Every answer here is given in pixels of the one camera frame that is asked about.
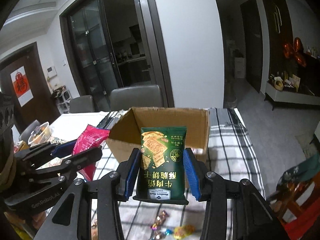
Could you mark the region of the black white plaid tablecloth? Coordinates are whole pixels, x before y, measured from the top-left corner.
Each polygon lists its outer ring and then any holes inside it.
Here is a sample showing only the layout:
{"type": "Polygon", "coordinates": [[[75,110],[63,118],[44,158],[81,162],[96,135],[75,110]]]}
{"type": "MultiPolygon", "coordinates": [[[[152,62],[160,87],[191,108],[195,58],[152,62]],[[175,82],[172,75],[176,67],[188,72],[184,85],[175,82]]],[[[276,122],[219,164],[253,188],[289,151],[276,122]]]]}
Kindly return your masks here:
{"type": "MultiPolygon", "coordinates": [[[[51,125],[50,142],[67,142],[77,139],[87,125],[97,126],[106,117],[105,112],[63,114],[51,125]]],[[[249,179],[261,194],[265,193],[260,167],[248,131],[237,109],[209,110],[209,141],[206,157],[207,167],[225,179],[240,181],[249,179]]],[[[193,225],[195,232],[188,239],[199,239],[206,204],[197,202],[190,191],[186,191],[187,206],[159,205],[130,199],[119,204],[125,239],[150,239],[152,221],[161,211],[169,217],[165,229],[193,225]]]]}

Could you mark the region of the blue foil candy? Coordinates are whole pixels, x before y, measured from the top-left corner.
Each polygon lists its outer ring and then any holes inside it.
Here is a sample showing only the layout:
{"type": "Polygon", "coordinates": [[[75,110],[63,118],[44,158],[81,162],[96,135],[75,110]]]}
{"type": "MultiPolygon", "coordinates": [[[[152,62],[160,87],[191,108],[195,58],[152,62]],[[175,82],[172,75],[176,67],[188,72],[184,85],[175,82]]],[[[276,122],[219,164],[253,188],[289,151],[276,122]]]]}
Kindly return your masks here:
{"type": "Polygon", "coordinates": [[[173,233],[174,231],[169,228],[156,230],[154,231],[153,236],[151,237],[151,240],[165,239],[165,237],[170,236],[173,233]]]}

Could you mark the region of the purple foil candy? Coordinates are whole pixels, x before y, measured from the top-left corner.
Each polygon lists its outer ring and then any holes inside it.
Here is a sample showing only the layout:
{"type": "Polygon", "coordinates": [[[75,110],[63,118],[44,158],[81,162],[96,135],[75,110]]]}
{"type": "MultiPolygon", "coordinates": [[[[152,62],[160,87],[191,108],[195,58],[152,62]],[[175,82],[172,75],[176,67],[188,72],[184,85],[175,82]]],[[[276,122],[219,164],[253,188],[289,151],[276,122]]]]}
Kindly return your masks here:
{"type": "Polygon", "coordinates": [[[153,231],[159,230],[168,217],[169,214],[165,210],[161,211],[161,213],[155,218],[154,223],[150,226],[150,229],[153,231]]]}

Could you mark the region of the red gift bag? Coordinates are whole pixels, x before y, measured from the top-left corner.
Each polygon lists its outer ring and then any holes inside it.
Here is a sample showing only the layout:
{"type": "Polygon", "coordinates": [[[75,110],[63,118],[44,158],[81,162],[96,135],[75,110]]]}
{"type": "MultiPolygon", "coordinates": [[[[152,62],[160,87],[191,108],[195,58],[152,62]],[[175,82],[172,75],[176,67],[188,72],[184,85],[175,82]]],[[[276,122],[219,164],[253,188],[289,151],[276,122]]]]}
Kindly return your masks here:
{"type": "Polygon", "coordinates": [[[319,239],[319,153],[285,171],[267,202],[290,239],[319,239]]]}

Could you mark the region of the pink snack packet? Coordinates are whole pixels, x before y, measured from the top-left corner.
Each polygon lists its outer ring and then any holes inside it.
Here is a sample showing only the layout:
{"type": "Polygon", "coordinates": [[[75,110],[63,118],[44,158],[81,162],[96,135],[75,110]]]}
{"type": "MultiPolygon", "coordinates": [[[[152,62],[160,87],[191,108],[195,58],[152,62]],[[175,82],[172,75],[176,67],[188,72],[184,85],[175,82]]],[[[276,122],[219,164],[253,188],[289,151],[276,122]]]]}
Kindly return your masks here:
{"type": "MultiPolygon", "coordinates": [[[[109,136],[108,129],[97,128],[92,125],[87,125],[86,129],[80,134],[75,142],[72,155],[79,154],[93,147],[99,147],[109,136]]],[[[92,181],[96,171],[94,164],[88,165],[79,172],[87,181],[92,181]]]]}

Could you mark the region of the grey chair left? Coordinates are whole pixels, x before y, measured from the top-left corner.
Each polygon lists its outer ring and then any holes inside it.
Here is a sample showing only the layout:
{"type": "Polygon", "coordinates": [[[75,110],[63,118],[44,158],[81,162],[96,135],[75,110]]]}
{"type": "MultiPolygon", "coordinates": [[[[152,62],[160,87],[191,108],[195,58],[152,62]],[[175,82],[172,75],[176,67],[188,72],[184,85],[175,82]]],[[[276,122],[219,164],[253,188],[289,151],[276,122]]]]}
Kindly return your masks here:
{"type": "Polygon", "coordinates": [[[93,113],[95,106],[91,95],[84,95],[69,102],[69,113],[93,113]]]}

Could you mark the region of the white low tv cabinet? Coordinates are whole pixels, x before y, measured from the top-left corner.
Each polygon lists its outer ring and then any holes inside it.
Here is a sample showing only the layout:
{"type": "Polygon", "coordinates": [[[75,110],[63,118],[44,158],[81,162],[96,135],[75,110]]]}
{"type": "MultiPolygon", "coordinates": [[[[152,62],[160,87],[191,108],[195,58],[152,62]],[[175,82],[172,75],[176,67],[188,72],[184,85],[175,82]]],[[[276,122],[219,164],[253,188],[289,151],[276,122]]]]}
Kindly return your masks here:
{"type": "Polygon", "coordinates": [[[297,109],[316,109],[319,110],[319,97],[294,93],[288,91],[279,91],[270,83],[266,84],[265,101],[269,101],[272,110],[275,108],[297,108],[297,109]]]}

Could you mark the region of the green cracker packet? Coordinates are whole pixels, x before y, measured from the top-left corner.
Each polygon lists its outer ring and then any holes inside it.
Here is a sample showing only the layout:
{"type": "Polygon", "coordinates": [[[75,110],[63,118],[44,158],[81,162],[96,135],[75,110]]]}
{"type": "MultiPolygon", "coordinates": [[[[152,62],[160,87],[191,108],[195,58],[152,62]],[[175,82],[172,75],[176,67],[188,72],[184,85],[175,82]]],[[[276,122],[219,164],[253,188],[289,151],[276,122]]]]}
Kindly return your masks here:
{"type": "Polygon", "coordinates": [[[185,126],[142,127],[141,165],[135,200],[187,205],[185,198],[185,126]]]}

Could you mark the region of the dark glass sliding door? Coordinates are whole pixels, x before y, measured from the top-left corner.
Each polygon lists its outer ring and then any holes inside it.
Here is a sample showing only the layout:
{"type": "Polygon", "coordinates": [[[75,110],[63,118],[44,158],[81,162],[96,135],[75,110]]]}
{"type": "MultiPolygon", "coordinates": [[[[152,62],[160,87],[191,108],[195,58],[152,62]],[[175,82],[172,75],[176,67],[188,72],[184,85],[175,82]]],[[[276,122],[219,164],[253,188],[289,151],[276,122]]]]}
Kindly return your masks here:
{"type": "Polygon", "coordinates": [[[149,85],[174,106],[155,0],[75,0],[60,25],[76,88],[97,110],[110,110],[115,89],[149,85]]]}

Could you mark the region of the yellow orange snack packet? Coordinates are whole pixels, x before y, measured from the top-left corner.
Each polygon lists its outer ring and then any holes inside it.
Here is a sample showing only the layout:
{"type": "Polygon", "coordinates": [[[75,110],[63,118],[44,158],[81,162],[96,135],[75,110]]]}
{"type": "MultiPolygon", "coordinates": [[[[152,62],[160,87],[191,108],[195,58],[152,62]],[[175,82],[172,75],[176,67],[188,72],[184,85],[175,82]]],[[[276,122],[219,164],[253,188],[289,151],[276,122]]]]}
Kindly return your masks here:
{"type": "Polygon", "coordinates": [[[174,228],[174,239],[184,239],[185,237],[188,237],[192,235],[195,231],[195,227],[193,225],[184,225],[184,226],[178,226],[174,228]]]}

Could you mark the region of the red foil balloon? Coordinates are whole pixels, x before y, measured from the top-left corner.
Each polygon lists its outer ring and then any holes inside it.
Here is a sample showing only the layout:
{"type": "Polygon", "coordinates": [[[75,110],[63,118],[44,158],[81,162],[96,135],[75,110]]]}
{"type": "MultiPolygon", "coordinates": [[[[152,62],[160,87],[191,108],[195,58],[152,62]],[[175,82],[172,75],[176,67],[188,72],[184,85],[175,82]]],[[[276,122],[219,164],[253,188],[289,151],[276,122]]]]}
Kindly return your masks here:
{"type": "Polygon", "coordinates": [[[302,55],[302,42],[300,38],[296,37],[293,44],[283,44],[283,52],[287,59],[293,58],[302,67],[306,67],[306,61],[302,55]]]}

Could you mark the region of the clear fruit bowl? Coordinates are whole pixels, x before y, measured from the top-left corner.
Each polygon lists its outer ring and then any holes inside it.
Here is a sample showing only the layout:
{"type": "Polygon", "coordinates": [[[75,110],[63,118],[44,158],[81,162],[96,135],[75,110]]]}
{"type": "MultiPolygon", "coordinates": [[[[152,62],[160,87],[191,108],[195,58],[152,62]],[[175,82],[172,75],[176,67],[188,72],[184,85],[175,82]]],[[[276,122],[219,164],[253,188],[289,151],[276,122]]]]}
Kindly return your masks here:
{"type": "Polygon", "coordinates": [[[35,146],[47,142],[52,135],[52,129],[49,122],[37,126],[30,134],[28,139],[29,146],[35,146]]]}

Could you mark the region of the wall intercom panel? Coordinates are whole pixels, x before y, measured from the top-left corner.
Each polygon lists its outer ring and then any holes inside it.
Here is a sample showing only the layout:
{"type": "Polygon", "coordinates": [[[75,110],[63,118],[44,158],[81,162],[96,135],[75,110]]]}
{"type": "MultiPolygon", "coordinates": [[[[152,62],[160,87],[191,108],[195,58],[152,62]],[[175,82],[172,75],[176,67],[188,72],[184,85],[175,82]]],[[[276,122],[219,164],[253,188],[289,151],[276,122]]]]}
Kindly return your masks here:
{"type": "Polygon", "coordinates": [[[48,67],[47,68],[47,77],[49,79],[51,79],[51,78],[53,78],[55,76],[57,76],[57,72],[55,70],[55,67],[54,66],[48,67]]]}

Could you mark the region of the grey chair near box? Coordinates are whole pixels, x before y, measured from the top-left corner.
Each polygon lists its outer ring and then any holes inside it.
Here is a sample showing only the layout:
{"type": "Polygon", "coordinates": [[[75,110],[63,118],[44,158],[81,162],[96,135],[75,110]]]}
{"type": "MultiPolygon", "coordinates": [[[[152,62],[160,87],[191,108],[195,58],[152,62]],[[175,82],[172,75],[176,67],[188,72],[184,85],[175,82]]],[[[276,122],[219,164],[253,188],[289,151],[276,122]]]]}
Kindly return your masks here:
{"type": "Polygon", "coordinates": [[[128,110],[131,107],[163,107],[161,89],[158,85],[131,86],[112,90],[112,111],[128,110]]]}

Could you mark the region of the red fu door poster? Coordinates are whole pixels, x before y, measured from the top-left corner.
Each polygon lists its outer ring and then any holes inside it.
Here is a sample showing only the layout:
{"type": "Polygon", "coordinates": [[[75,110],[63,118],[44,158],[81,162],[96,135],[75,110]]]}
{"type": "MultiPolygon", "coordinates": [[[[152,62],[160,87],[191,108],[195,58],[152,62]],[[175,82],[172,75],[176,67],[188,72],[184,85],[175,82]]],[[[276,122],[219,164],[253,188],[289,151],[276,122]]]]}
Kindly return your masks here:
{"type": "Polygon", "coordinates": [[[10,77],[18,102],[20,106],[23,107],[34,98],[24,66],[13,71],[10,77]]]}

